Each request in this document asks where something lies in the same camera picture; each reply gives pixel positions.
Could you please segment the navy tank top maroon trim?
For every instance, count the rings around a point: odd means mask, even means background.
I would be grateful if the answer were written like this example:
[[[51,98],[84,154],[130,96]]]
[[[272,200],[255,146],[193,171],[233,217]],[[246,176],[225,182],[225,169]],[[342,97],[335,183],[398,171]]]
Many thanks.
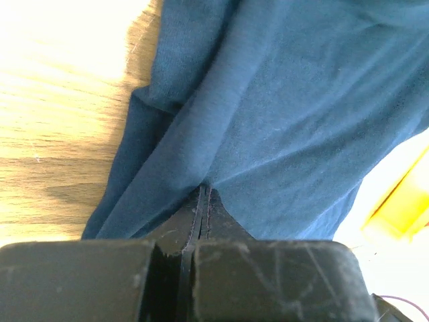
[[[331,239],[427,127],[427,1],[164,1],[82,236],[143,237],[207,184],[253,237]]]

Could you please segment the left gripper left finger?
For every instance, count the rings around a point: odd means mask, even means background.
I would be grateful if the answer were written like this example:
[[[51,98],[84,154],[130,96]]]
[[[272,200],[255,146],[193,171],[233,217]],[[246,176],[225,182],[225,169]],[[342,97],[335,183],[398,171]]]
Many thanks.
[[[1,248],[2,321],[186,321],[205,189],[143,239]]]

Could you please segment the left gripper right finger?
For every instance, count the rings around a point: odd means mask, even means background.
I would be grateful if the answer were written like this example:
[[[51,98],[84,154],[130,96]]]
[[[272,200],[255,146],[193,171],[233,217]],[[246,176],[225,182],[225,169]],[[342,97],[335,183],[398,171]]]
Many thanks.
[[[194,195],[187,321],[375,321],[359,263],[334,241],[258,241],[215,190]]]

